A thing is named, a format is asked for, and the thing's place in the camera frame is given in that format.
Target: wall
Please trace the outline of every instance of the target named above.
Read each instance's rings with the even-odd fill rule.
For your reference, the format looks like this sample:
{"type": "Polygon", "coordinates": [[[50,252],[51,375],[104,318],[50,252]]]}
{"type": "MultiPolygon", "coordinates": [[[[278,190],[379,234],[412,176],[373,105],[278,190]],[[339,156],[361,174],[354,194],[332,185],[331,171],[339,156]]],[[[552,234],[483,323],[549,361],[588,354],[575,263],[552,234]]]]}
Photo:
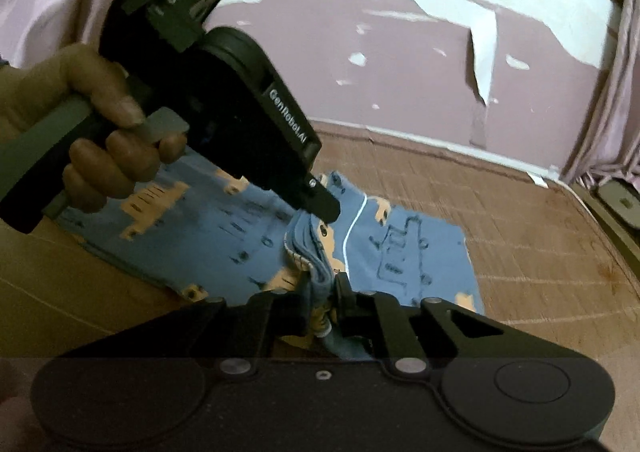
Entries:
{"type": "MultiPolygon", "coordinates": [[[[76,18],[85,41],[109,0],[91,1],[76,18]]],[[[609,67],[619,13],[609,0],[229,0],[207,26],[254,36],[311,117],[562,168],[609,67]]],[[[40,35],[24,54],[7,31],[0,50],[25,64],[50,51],[33,49],[40,35]]]]}

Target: circular cover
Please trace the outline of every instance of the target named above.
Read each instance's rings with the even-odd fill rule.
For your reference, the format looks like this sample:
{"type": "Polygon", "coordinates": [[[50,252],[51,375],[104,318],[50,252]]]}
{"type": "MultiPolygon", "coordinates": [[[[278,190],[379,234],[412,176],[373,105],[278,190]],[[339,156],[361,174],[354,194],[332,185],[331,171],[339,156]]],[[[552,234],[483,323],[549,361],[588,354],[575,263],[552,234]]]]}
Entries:
{"type": "Polygon", "coordinates": [[[446,402],[471,427],[522,445],[570,443],[606,422],[613,382],[588,358],[456,358],[446,402]]]}
{"type": "Polygon", "coordinates": [[[175,428],[205,385],[188,358],[58,358],[37,375],[31,403],[43,427],[65,440],[122,446],[175,428]]]}

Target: purple curtain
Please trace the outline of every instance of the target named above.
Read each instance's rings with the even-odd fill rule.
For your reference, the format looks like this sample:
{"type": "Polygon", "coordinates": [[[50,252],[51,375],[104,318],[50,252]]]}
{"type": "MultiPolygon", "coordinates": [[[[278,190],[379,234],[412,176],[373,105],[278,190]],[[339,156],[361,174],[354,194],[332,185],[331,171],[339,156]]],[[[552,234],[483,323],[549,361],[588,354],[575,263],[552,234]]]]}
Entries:
{"type": "Polygon", "coordinates": [[[613,67],[565,182],[592,188],[616,177],[640,191],[639,42],[640,0],[625,0],[613,67]]]}

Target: patterned fabric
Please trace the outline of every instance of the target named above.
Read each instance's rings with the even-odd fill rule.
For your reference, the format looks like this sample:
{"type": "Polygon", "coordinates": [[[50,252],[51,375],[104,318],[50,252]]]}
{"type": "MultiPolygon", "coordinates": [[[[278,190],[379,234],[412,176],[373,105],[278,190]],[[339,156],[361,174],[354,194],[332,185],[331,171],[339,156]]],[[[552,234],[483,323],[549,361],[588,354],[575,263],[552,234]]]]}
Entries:
{"type": "Polygon", "coordinates": [[[317,337],[341,358],[367,353],[331,322],[338,271],[355,291],[383,291],[403,305],[442,297],[482,313],[459,227],[367,197],[337,172],[321,181],[340,200],[331,225],[188,149],[128,199],[91,215],[66,209],[58,223],[92,253],[192,301],[225,297],[240,305],[258,291],[290,291],[309,280],[308,336],[285,340],[309,347],[317,337]]]}

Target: black device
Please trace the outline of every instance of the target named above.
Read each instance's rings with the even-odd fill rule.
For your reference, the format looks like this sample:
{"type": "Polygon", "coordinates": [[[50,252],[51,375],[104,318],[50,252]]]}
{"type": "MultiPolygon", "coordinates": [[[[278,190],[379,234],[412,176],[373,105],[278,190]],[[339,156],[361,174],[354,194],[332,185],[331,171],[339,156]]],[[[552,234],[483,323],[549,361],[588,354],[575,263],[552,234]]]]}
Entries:
{"type": "MultiPolygon", "coordinates": [[[[269,58],[241,30],[203,22],[220,0],[114,0],[99,52],[129,73],[146,114],[169,108],[189,146],[223,171],[273,190],[327,223],[340,204],[311,174],[321,142],[269,58]]],[[[63,190],[78,138],[104,145],[114,124],[72,96],[0,147],[0,218],[31,232],[63,190]]]]}
{"type": "Polygon", "coordinates": [[[401,307],[340,273],[338,326],[372,360],[269,358],[305,334],[308,287],[199,302],[52,360],[31,391],[46,452],[606,450],[600,365],[442,299],[401,307]]]}

